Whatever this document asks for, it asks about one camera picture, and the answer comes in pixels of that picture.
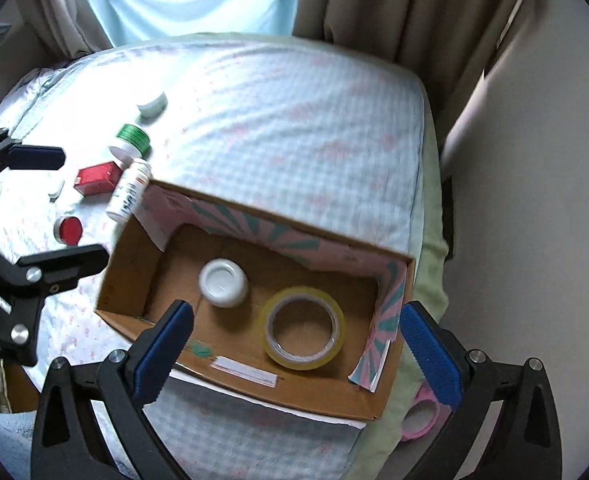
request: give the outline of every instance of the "mattress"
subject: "mattress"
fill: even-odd
[[[148,126],[156,178],[410,252],[418,259],[415,299],[443,314],[441,188],[423,86],[402,69],[302,40],[191,36],[102,52],[21,81],[0,106],[0,127],[26,143],[63,146],[66,188],[50,204],[53,174],[0,174],[2,254],[15,260],[58,248],[52,225],[70,213],[84,224],[82,244],[111,250],[118,232],[102,213],[107,198],[80,200],[70,183],[78,168],[109,160],[111,137],[136,116],[131,90],[159,75],[170,105]],[[37,387],[58,355],[81,364],[129,346],[93,312],[101,279],[47,300],[39,364],[27,370]],[[361,431],[173,379],[146,414],[196,479],[374,478],[420,382],[404,350],[384,415]],[[123,454],[98,416],[111,449]]]

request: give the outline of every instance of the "brown curtain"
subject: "brown curtain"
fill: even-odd
[[[17,0],[17,3],[23,19],[61,60],[112,48],[86,0]]]
[[[533,0],[299,0],[295,36],[373,54],[422,79],[437,140],[447,133]]]

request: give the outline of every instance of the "silver screw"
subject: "silver screw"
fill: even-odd
[[[52,360],[52,362],[50,363],[50,366],[52,368],[54,368],[55,370],[60,370],[61,368],[63,368],[65,366],[65,364],[67,362],[68,362],[68,359],[66,359],[65,357],[57,357]]]
[[[18,345],[25,345],[30,337],[30,330],[24,324],[18,323],[12,327],[10,338]]]
[[[541,368],[543,368],[543,363],[537,359],[536,357],[531,357],[528,360],[528,365],[533,369],[533,370],[541,370]]]
[[[470,361],[473,363],[482,363],[486,360],[486,354],[481,350],[470,350],[468,355],[470,356]]]
[[[42,276],[43,276],[43,273],[41,272],[41,269],[39,269],[39,267],[30,267],[26,271],[26,279],[30,283],[38,282]]]
[[[111,363],[120,363],[126,358],[125,350],[113,350],[108,355],[108,361]]]

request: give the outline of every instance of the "red box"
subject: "red box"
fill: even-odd
[[[74,188],[83,196],[112,193],[122,173],[116,162],[104,162],[97,166],[83,168],[77,173]]]

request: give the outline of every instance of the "cardboard box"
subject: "cardboard box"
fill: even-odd
[[[250,293],[242,305],[221,309],[201,297],[198,275],[214,258],[228,258],[246,273]],[[297,410],[373,420],[385,408],[403,343],[400,334],[384,342],[387,355],[380,356],[382,343],[375,339],[390,332],[378,327],[398,333],[398,316],[395,320],[391,312],[410,301],[413,272],[414,261],[404,254],[153,180],[137,218],[127,222],[111,255],[97,313],[133,340],[172,301],[188,301],[195,312],[194,331],[178,362],[195,375]],[[377,275],[380,283],[368,273]],[[275,363],[264,352],[257,326],[266,300],[297,285],[331,295],[343,311],[347,329],[339,354],[330,363],[305,372]],[[314,319],[305,312],[297,319],[292,309],[288,316],[282,321],[284,340],[294,341],[298,348],[319,345],[323,330],[318,326],[308,330]],[[298,322],[299,332],[288,334],[288,325]],[[194,342],[209,348],[212,356],[191,351]],[[276,374],[276,386],[212,368],[217,356]],[[385,364],[379,378],[373,379],[377,357]],[[349,381],[351,374],[366,387]],[[368,383],[376,383],[374,392],[366,389]]]

